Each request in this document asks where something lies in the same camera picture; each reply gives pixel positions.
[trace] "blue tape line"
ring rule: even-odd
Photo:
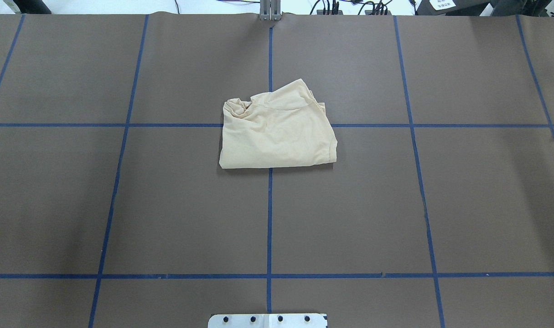
[[[528,53],[528,48],[526,46],[526,41],[524,39],[524,32],[522,30],[522,24],[520,23],[520,16],[516,15],[516,23],[518,24],[518,32],[520,33],[520,40],[522,41],[522,48],[524,49],[524,54],[526,55],[526,61],[528,62],[528,67],[530,68],[530,73],[533,76],[534,85],[536,86],[536,90],[538,92],[538,97],[540,98],[540,102],[542,104],[542,109],[544,110],[544,114],[546,116],[546,121],[548,122],[548,127],[550,128],[550,134],[552,135],[552,139],[554,140],[554,127],[552,125],[552,120],[550,119],[550,114],[548,113],[548,108],[546,108],[546,102],[544,101],[544,96],[542,96],[542,90],[540,89],[540,84],[538,83],[538,79],[536,77],[536,73],[534,72],[534,67],[532,65],[532,61],[530,60],[530,54]]]
[[[0,127],[125,127],[125,123],[0,123]]]
[[[433,237],[431,236],[431,224],[429,223],[429,213],[427,211],[427,199],[425,197],[425,186],[423,185],[423,176],[421,174],[421,166],[419,162],[419,150],[417,149],[416,136],[414,134],[413,115],[410,109],[409,90],[406,85],[406,73],[404,72],[404,60],[402,58],[402,48],[400,47],[400,34],[398,31],[398,20],[393,16],[394,31],[396,35],[396,46],[398,48],[398,59],[400,62],[400,74],[402,75],[402,87],[404,88],[404,98],[406,100],[406,112],[409,116],[410,137],[413,143],[414,162],[417,168],[417,177],[419,178],[419,190],[423,200],[423,208],[425,210],[425,224],[427,225],[427,244],[429,245],[429,256],[431,258],[431,269],[433,270],[433,282],[435,283],[435,297],[437,299],[437,310],[439,311],[439,322],[441,328],[445,328],[445,318],[443,315],[443,303],[441,301],[441,291],[439,289],[439,278],[437,277],[437,265],[435,263],[435,251],[433,251]]]
[[[129,123],[129,127],[221,128],[222,123]]]
[[[548,128],[546,124],[413,124],[416,128]]]
[[[408,124],[399,124],[399,123],[373,123],[373,124],[360,124],[360,123],[334,123],[331,125],[332,128],[408,128]]]
[[[0,279],[96,279],[96,274],[0,273]]]
[[[269,92],[273,91],[273,26],[269,28]],[[269,188],[267,192],[267,313],[273,311],[272,280],[273,272],[273,169],[269,168]]]
[[[102,280],[125,279],[266,279],[264,273],[236,274],[102,274]],[[437,273],[273,273],[271,279],[400,279],[400,278],[554,277],[554,272],[444,272]],[[0,273],[0,279],[96,279],[98,274]]]
[[[135,77],[133,77],[133,87],[131,88],[131,97],[129,100],[129,109],[127,110],[127,120],[125,123],[125,131],[123,133],[123,141],[121,142],[121,151],[119,153],[119,161],[117,163],[117,173],[114,177],[113,194],[110,197],[109,216],[106,221],[106,229],[104,231],[104,240],[102,243],[102,253],[100,254],[100,263],[98,268],[98,277],[96,278],[95,293],[93,297],[93,306],[91,307],[91,315],[88,321],[88,327],[92,328],[94,324],[94,316],[96,313],[96,304],[98,303],[98,295],[100,293],[100,280],[102,278],[102,272],[104,269],[104,259],[106,258],[106,249],[109,244],[110,227],[113,222],[114,213],[114,199],[117,195],[119,188],[119,180],[121,175],[121,164],[123,162],[123,154],[125,152],[125,146],[127,144],[127,135],[129,134],[129,122],[131,121],[131,114],[133,112],[133,101],[135,100],[135,90],[137,89],[137,80],[139,79],[139,69],[141,66],[141,56],[143,55],[143,46],[145,44],[145,34],[147,33],[147,23],[149,22],[149,15],[145,15],[145,21],[143,23],[143,34],[141,35],[141,44],[139,45],[139,54],[137,56],[137,65],[135,66]]]
[[[275,273],[275,279],[367,279],[382,278],[382,273]]]
[[[440,273],[439,278],[554,277],[554,272],[465,272]]]
[[[5,75],[5,70],[7,69],[7,65],[10,63],[11,54],[14,52],[14,48],[16,47],[16,42],[18,41],[18,36],[20,35],[21,27],[23,25],[24,20],[25,20],[25,14],[22,14],[20,18],[20,24],[18,24],[18,29],[16,30],[16,34],[14,35],[13,41],[11,42],[10,50],[7,52],[7,57],[5,58],[5,62],[3,63],[3,67],[1,68],[0,87],[1,87],[1,81],[3,80],[3,76]]]
[[[0,123],[0,127],[197,127],[221,128],[222,123]],[[415,123],[415,128],[549,128],[548,124]],[[410,128],[408,123],[333,123],[334,128]]]
[[[265,279],[266,274],[103,274],[103,279]]]
[[[271,313],[271,276],[273,273],[273,169],[269,169],[267,206],[267,313]]]

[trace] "blue tape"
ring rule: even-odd
[[[0,273],[0,279],[96,279],[96,274]]]
[[[221,128],[222,123],[0,123],[0,127],[196,127]],[[415,123],[415,128],[549,128],[548,124]],[[408,123],[333,123],[333,128],[410,128]]]
[[[437,273],[273,273],[271,279],[401,279],[401,278],[496,278],[496,277],[554,277],[554,272],[444,272]],[[96,279],[98,274],[0,273],[0,279]],[[236,274],[102,274],[101,280],[125,279],[266,279],[264,273]]]
[[[399,124],[399,123],[373,123],[373,124],[342,124],[342,123],[334,123],[331,125],[332,128],[408,128],[410,125],[408,124]]]
[[[129,123],[129,127],[221,128],[222,123]]]
[[[25,20],[25,14],[22,14],[22,16],[20,18],[20,24],[18,24],[16,34],[14,35],[14,39],[11,42],[10,50],[7,52],[7,57],[5,58],[5,62],[3,63],[3,67],[1,68],[0,87],[1,87],[1,81],[3,80],[3,76],[5,75],[5,71],[7,69],[7,65],[10,63],[11,54],[13,54],[14,48],[16,47],[16,42],[18,41],[18,36],[20,36],[21,27],[23,25],[24,20]]]
[[[269,28],[269,92],[273,91],[273,26]],[[269,169],[267,199],[267,313],[273,311],[272,280],[273,272],[273,169]]]
[[[0,123],[0,127],[125,127],[125,123]]]
[[[102,253],[100,255],[100,263],[98,268],[98,277],[96,278],[95,293],[93,296],[93,306],[91,307],[91,315],[88,321],[88,327],[92,328],[94,324],[94,316],[96,313],[96,304],[98,303],[98,295],[100,293],[100,280],[102,278],[102,272],[104,269],[104,259],[106,258],[106,249],[109,244],[110,227],[113,222],[114,213],[114,199],[117,195],[119,188],[119,180],[121,174],[121,164],[123,162],[123,155],[125,152],[125,146],[127,144],[127,135],[129,134],[129,122],[131,121],[131,113],[133,112],[133,101],[135,99],[135,90],[137,89],[137,80],[139,79],[139,69],[141,66],[141,56],[143,54],[143,46],[145,44],[145,34],[147,33],[147,23],[149,22],[149,15],[145,15],[145,21],[143,23],[143,34],[141,35],[141,44],[139,45],[139,54],[137,56],[137,65],[135,66],[135,77],[133,78],[133,87],[131,88],[131,97],[129,100],[129,109],[127,110],[127,120],[125,123],[125,131],[123,133],[123,141],[121,142],[121,151],[119,152],[119,161],[117,163],[117,173],[114,177],[113,194],[110,197],[109,216],[106,221],[106,229],[104,231],[104,240],[102,243]]]
[[[547,124],[413,124],[416,128],[548,128]]]
[[[433,251],[433,237],[431,236],[431,224],[429,223],[429,212],[427,211],[427,199],[425,197],[425,186],[423,185],[423,176],[419,162],[419,150],[417,149],[416,136],[414,134],[413,115],[410,109],[409,90],[406,85],[406,73],[404,72],[404,60],[402,58],[402,48],[400,47],[400,33],[398,31],[398,20],[394,19],[394,30],[396,35],[396,46],[398,49],[398,59],[400,62],[400,74],[402,75],[402,87],[404,88],[404,98],[406,100],[406,112],[409,117],[410,137],[413,143],[414,162],[417,168],[417,177],[419,178],[419,190],[423,199],[423,208],[425,210],[425,224],[427,225],[427,244],[429,245],[429,256],[431,258],[431,269],[433,270],[433,282],[435,283],[435,297],[437,299],[437,310],[439,311],[439,322],[441,328],[445,328],[445,318],[443,315],[443,303],[441,301],[441,291],[439,289],[439,278],[437,277],[437,265],[435,263],[435,251]]]
[[[103,274],[102,279],[265,279],[266,274]]]
[[[550,114],[548,113],[548,108],[546,108],[546,102],[544,101],[544,96],[542,96],[542,90],[540,89],[540,84],[538,83],[538,78],[536,77],[532,61],[530,60],[530,54],[528,53],[528,48],[524,39],[524,32],[522,30],[522,24],[520,22],[520,16],[518,15],[516,15],[516,23],[518,25],[518,32],[520,33],[520,40],[522,41],[522,48],[524,49],[524,54],[526,55],[526,62],[528,62],[528,67],[530,69],[531,75],[533,76],[534,85],[536,86],[538,97],[540,98],[542,109],[544,110],[546,121],[548,122],[548,127],[550,128],[550,134],[552,135],[552,139],[554,140],[554,126],[552,125],[552,120],[550,119]]]
[[[554,272],[464,272],[440,273],[439,278],[554,277]]]

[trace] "beige t-shirt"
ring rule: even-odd
[[[285,168],[336,161],[337,140],[318,103],[302,79],[250,102],[224,104],[223,169]]]

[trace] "black cable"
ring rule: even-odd
[[[319,3],[319,1],[323,1],[323,0],[317,0],[317,1],[315,1],[314,6],[311,7],[310,15],[313,14],[313,10],[315,9],[315,7],[317,7],[317,4]]]
[[[417,15],[417,2],[415,0],[409,0],[410,4],[413,6],[414,15]]]
[[[362,7],[360,7],[360,10],[358,11],[358,15],[360,13],[362,13],[362,9],[364,9],[364,6],[366,6],[367,4],[371,4],[372,5],[372,11],[374,11],[374,7],[376,6],[376,4],[373,1],[366,1],[366,2],[364,2],[364,4],[362,4]]]
[[[371,14],[371,15],[378,15],[378,12],[380,12],[381,10],[383,10],[383,7],[384,7],[383,0],[380,0],[380,1],[376,4],[376,9],[373,10],[370,14]]]
[[[222,2],[246,2],[248,4],[260,4],[260,1],[249,1],[249,0],[216,0]]]

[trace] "cable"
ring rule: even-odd
[[[333,0],[333,9],[331,10],[332,15],[339,15],[340,12],[340,2]]]
[[[415,0],[409,0],[409,2],[413,6],[414,15],[417,16],[417,2]]]
[[[374,7],[376,6],[376,4],[373,1],[366,1],[366,2],[364,2],[364,4],[362,4],[362,7],[360,7],[360,10],[358,11],[358,15],[360,13],[362,13],[362,9],[364,9],[364,6],[366,6],[367,4],[371,4],[372,5],[372,11],[374,11]]]
[[[317,0],[317,1],[315,1],[315,3],[314,3],[314,6],[313,6],[313,7],[311,7],[310,15],[312,15],[312,14],[313,14],[313,10],[315,9],[315,7],[317,7],[317,4],[319,3],[319,1],[321,1],[321,0]]]
[[[371,13],[371,15],[388,15],[388,4],[390,4],[391,2],[392,0],[388,1],[387,3],[383,3],[383,0],[380,0],[378,5],[376,6],[376,13]]]
[[[248,4],[260,4],[260,1],[249,1],[249,0],[216,0],[222,2],[246,2]]]

